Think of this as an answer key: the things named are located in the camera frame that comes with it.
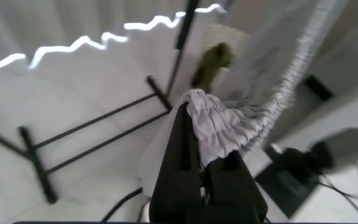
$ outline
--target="black metal frame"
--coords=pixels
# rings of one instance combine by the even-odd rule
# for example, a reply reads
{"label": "black metal frame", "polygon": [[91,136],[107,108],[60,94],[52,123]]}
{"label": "black metal frame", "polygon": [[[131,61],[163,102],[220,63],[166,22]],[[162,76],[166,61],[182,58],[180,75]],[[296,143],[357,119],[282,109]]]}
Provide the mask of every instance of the black metal frame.
{"label": "black metal frame", "polygon": [[[185,20],[183,21],[182,27],[181,27],[181,32],[180,35],[178,36],[178,41],[177,41],[177,45],[176,45],[176,49],[179,50],[178,55],[177,55],[177,59],[175,62],[175,66],[173,68],[171,77],[170,77],[170,82],[169,82],[169,86],[167,89],[166,94],[164,94],[162,92],[162,90],[157,86],[157,84],[154,82],[152,77],[147,77],[146,82],[148,83],[148,85],[151,87],[151,89],[153,90],[153,94],[147,95],[141,99],[135,100],[132,103],[129,103],[127,105],[124,105],[118,109],[115,109],[113,111],[110,111],[104,115],[101,115],[95,119],[92,119],[91,121],[85,122],[75,128],[71,128],[68,131],[65,131],[61,134],[58,134],[50,139],[47,139],[45,141],[42,141],[38,144],[34,144],[33,140],[31,138],[31,134],[30,131],[27,127],[21,126],[19,127],[19,134],[23,140],[23,143],[25,145],[25,149],[23,150],[20,147],[16,146],[15,144],[13,144],[12,142],[10,142],[9,140],[3,138],[0,135],[0,144],[3,145],[6,149],[16,153],[17,155],[23,157],[24,159],[27,159],[28,161],[31,161],[31,163],[34,166],[34,169],[37,173],[37,177],[39,179],[39,183],[40,186],[45,194],[45,197],[47,199],[47,201],[50,204],[54,204],[57,200],[58,200],[58,195],[56,193],[56,191],[53,189],[49,179],[48,179],[48,175],[58,171],[59,169],[67,166],[68,164],[71,164],[75,161],[77,161],[78,159],[81,159],[82,157],[87,156],[88,154],[91,154],[92,152],[107,146],[108,144],[114,142],[115,140],[118,140],[122,137],[124,137],[125,135],[134,132],[135,130],[138,130],[139,128],[161,118],[162,116],[169,114],[169,112],[172,110],[172,106],[169,103],[169,101],[167,100],[167,97],[169,96],[172,86],[173,86],[173,82],[175,80],[176,74],[177,74],[177,70],[179,68],[179,64],[180,64],[180,60],[181,60],[181,56],[183,55],[183,50],[185,48],[185,44],[186,44],[186,40],[190,31],[190,27],[191,27],[191,23],[193,21],[194,15],[195,15],[195,9],[198,5],[200,0],[189,0],[188,1],[188,5],[187,5],[187,10],[186,10],[186,16],[185,16]],[[143,123],[138,124],[137,126],[134,126],[131,129],[128,129],[127,131],[124,131],[121,134],[118,134],[117,136],[112,137],[111,139],[108,139],[105,142],[102,142],[80,154],[78,154],[75,157],[72,157],[71,159],[68,159],[65,162],[62,162],[61,164],[56,165],[53,168],[50,169],[45,169],[45,167],[42,165],[42,161],[39,157],[39,155],[37,154],[37,150],[40,149],[41,147],[44,147],[54,141],[57,141],[61,138],[64,138],[66,136],[68,136],[69,134],[72,134],[76,131],[79,131],[83,128],[88,127],[91,124],[94,124],[98,121],[101,121],[105,118],[108,118],[118,112],[124,111],[125,109],[130,108],[131,106],[137,105],[145,100],[148,100],[152,97],[156,96],[161,103],[164,105],[164,107],[167,109],[166,112],[160,113],[156,116],[154,116],[153,118],[150,118],[147,121],[144,121]]]}

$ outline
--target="metal rack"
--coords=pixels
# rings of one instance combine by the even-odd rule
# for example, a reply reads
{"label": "metal rack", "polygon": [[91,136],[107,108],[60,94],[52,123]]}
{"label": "metal rack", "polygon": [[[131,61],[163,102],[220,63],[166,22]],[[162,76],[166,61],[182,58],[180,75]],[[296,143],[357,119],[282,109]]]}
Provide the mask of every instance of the metal rack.
{"label": "metal rack", "polygon": [[[151,89],[153,90],[154,93],[147,95],[141,99],[135,100],[131,103],[128,103],[125,106],[122,106],[118,109],[110,111],[104,115],[101,115],[95,119],[92,119],[91,121],[88,121],[81,125],[78,125],[75,128],[71,128],[68,131],[60,133],[60,134],[58,134],[52,138],[49,138],[47,140],[44,140],[40,143],[34,144],[32,137],[31,137],[30,130],[27,127],[24,127],[24,126],[19,127],[18,128],[19,134],[23,140],[25,149],[22,149],[21,147],[16,146],[15,144],[13,144],[12,142],[10,142],[9,140],[5,139],[4,137],[2,137],[0,135],[0,144],[3,145],[5,149],[16,153],[18,156],[21,156],[22,158],[27,159],[28,161],[30,161],[33,164],[33,167],[37,173],[37,177],[38,177],[40,186],[42,188],[42,191],[44,192],[45,198],[47,199],[48,203],[53,204],[58,200],[58,195],[57,195],[56,191],[54,190],[54,188],[48,178],[48,176],[50,174],[58,171],[61,168],[64,168],[65,166],[77,161],[78,159],[81,159],[81,158],[87,156],[88,154],[91,154],[92,152],[94,152],[98,149],[101,149],[104,146],[107,146],[108,144],[124,137],[125,135],[138,130],[139,128],[161,118],[162,116],[169,114],[169,112],[172,109],[172,106],[169,103],[169,101],[167,100],[167,98],[172,90],[173,82],[175,81],[175,77],[176,77],[176,74],[177,74],[177,71],[179,68],[181,57],[183,55],[183,50],[185,48],[186,40],[187,40],[189,31],[190,31],[191,23],[193,21],[194,15],[195,15],[195,9],[196,9],[199,1],[200,0],[189,0],[188,1],[185,20],[183,21],[181,31],[178,36],[178,40],[177,40],[177,44],[176,44],[176,49],[178,49],[179,52],[177,54],[177,59],[175,61],[175,65],[174,65],[174,68],[171,73],[169,86],[168,86],[166,93],[163,93],[161,91],[161,89],[157,86],[157,84],[154,82],[154,79],[152,77],[147,77],[146,82],[151,87]],[[73,134],[76,131],[86,128],[94,123],[102,121],[105,118],[108,118],[116,113],[124,111],[125,109],[128,109],[131,106],[134,106],[134,105],[139,104],[145,100],[155,97],[155,96],[161,101],[161,103],[164,105],[165,109],[167,109],[166,112],[158,114],[158,115],[154,116],[153,118],[150,118],[149,120],[144,121],[143,123],[140,123],[137,126],[134,126],[133,128],[128,129],[127,131],[124,131],[123,133],[118,134],[118,135],[108,139],[105,142],[97,144],[97,145],[93,146],[92,148],[76,155],[75,157],[72,157],[71,159],[68,159],[67,161],[62,162],[61,164],[56,165],[55,167],[52,167],[50,169],[45,169],[45,167],[42,165],[42,160],[39,157],[39,155],[37,154],[38,149],[40,149],[52,142],[55,142],[59,139],[62,139],[64,137],[68,136],[69,134]]]}

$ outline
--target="black metal bar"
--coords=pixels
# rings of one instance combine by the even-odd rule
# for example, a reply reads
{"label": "black metal bar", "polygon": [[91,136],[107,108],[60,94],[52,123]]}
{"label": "black metal bar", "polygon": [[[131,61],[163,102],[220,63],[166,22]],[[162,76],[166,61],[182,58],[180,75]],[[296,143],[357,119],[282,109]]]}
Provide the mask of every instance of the black metal bar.
{"label": "black metal bar", "polygon": [[171,112],[172,105],[167,100],[167,96],[165,96],[160,88],[155,84],[154,79],[151,76],[147,77],[147,83],[150,85],[150,87],[153,89],[154,93],[157,95],[157,97],[160,99],[161,103],[164,105],[164,107],[167,109],[168,112]]}
{"label": "black metal bar", "polygon": [[30,160],[32,161],[35,171],[37,172],[38,179],[40,181],[42,190],[50,204],[54,204],[57,201],[57,195],[49,182],[48,174],[46,173],[41,161],[35,151],[34,145],[31,140],[29,130],[25,127],[19,127],[19,132],[23,138],[24,144],[27,147]]}
{"label": "black metal bar", "polygon": [[65,167],[65,166],[67,166],[68,164],[71,164],[72,162],[75,162],[75,161],[77,161],[78,159],[81,159],[82,157],[85,157],[85,156],[87,156],[88,154],[91,154],[92,152],[94,152],[94,151],[96,151],[96,150],[98,150],[98,149],[100,149],[100,148],[102,148],[102,147],[104,147],[104,146],[107,146],[108,144],[114,142],[115,140],[118,140],[118,139],[124,137],[125,135],[127,135],[127,134],[129,134],[129,133],[131,133],[131,132],[133,132],[133,131],[138,130],[139,128],[145,126],[146,124],[149,124],[149,123],[155,121],[156,119],[161,118],[162,116],[164,116],[164,115],[166,115],[166,114],[168,114],[168,112],[164,112],[164,113],[159,114],[159,115],[157,115],[157,116],[155,116],[155,117],[153,117],[153,118],[151,118],[151,119],[149,119],[149,120],[147,120],[147,121],[145,121],[145,122],[143,122],[143,123],[141,123],[141,124],[138,124],[137,126],[131,128],[131,129],[128,129],[127,131],[124,131],[123,133],[118,134],[117,136],[114,136],[113,138],[108,139],[107,141],[102,142],[101,144],[98,144],[97,146],[94,146],[94,147],[92,147],[91,149],[88,149],[87,151],[82,152],[81,154],[79,154],[79,155],[77,155],[77,156],[75,156],[75,157],[73,157],[73,158],[71,158],[71,159],[69,159],[69,160],[67,160],[67,161],[65,161],[65,162],[62,162],[62,163],[59,164],[59,165],[56,165],[55,167],[53,167],[53,168],[47,170],[46,173],[47,173],[47,174],[51,174],[51,173],[53,173],[53,172],[55,172],[55,171],[57,171],[57,170],[59,170],[59,169]]}
{"label": "black metal bar", "polygon": [[148,96],[145,96],[145,97],[143,97],[143,98],[141,98],[141,99],[139,99],[139,100],[135,100],[135,101],[133,101],[132,103],[129,103],[129,104],[127,104],[127,105],[125,105],[125,106],[122,106],[122,107],[120,107],[120,108],[118,108],[118,109],[115,109],[115,110],[113,110],[113,111],[111,111],[111,112],[108,112],[108,113],[106,113],[106,114],[104,114],[104,115],[102,115],[102,116],[100,116],[100,117],[97,117],[97,118],[95,118],[95,119],[93,119],[93,120],[91,120],[91,121],[88,121],[88,122],[86,122],[86,123],[83,123],[83,124],[81,124],[81,125],[79,125],[79,126],[77,126],[77,127],[75,127],[75,128],[72,128],[72,129],[70,129],[70,130],[68,130],[68,131],[65,131],[65,132],[63,132],[63,133],[61,133],[61,134],[58,134],[58,135],[56,135],[55,137],[52,137],[52,138],[50,138],[50,139],[48,139],[48,140],[45,140],[45,141],[43,141],[43,142],[40,142],[40,143],[36,144],[34,147],[35,147],[35,149],[39,149],[39,148],[41,148],[41,147],[44,147],[44,146],[46,146],[47,144],[50,144],[50,143],[52,143],[52,142],[54,142],[54,141],[56,141],[56,140],[59,140],[59,139],[61,139],[61,138],[64,138],[65,136],[67,136],[67,135],[69,135],[69,134],[71,134],[71,133],[74,133],[74,132],[76,132],[76,131],[79,131],[79,130],[81,130],[81,129],[83,129],[83,128],[85,128],[85,127],[91,125],[91,124],[94,124],[94,123],[96,123],[96,122],[98,122],[98,121],[101,121],[101,120],[103,120],[103,119],[105,119],[105,118],[108,118],[108,117],[110,117],[110,116],[112,116],[112,115],[114,115],[114,114],[116,114],[116,113],[118,113],[118,112],[120,112],[120,111],[123,111],[123,110],[125,110],[125,109],[127,109],[127,108],[130,108],[131,106],[134,106],[134,105],[136,105],[136,104],[138,104],[138,103],[141,103],[141,102],[143,102],[143,101],[145,101],[145,100],[148,100],[148,99],[150,99],[150,98],[153,97],[153,96],[156,96],[156,94],[153,93],[153,94],[150,94],[150,95],[148,95]]}
{"label": "black metal bar", "polygon": [[2,144],[3,146],[5,146],[6,149],[15,152],[17,155],[29,159],[29,156],[27,155],[27,153],[20,149],[19,147],[15,146],[12,142],[8,141],[7,139],[4,139],[2,136],[0,136],[0,144]]}
{"label": "black metal bar", "polygon": [[193,22],[193,18],[195,15],[195,10],[197,8],[197,5],[200,0],[189,0],[187,4],[187,10],[186,10],[186,16],[185,20],[183,21],[180,34],[178,36],[178,42],[176,45],[176,48],[179,50],[177,59],[175,61],[175,66],[172,70],[167,94],[166,96],[169,97],[169,94],[171,93],[173,82],[175,81],[176,75],[178,73],[179,64],[183,55],[183,51],[185,49],[186,40],[190,31],[191,23]]}

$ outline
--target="curtain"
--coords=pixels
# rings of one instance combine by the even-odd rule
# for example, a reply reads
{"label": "curtain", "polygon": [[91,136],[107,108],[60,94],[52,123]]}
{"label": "curtain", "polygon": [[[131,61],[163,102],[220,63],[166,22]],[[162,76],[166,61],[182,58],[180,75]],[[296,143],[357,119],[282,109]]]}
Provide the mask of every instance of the curtain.
{"label": "curtain", "polygon": [[[197,11],[223,12],[224,2],[200,1]],[[99,48],[110,39],[125,42],[126,30],[177,25],[186,5],[187,0],[0,0],[0,61],[10,55],[8,60],[31,62],[45,46],[73,45],[61,48],[70,51],[89,40]]]}

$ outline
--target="green object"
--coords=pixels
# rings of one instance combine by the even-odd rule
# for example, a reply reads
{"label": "green object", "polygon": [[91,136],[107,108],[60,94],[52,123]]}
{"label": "green object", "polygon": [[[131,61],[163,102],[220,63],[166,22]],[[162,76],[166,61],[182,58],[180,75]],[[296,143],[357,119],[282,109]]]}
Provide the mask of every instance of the green object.
{"label": "green object", "polygon": [[231,48],[226,43],[219,43],[217,46],[207,50],[199,62],[191,86],[209,93],[211,83],[218,73],[218,70],[221,67],[227,67],[231,60]]}

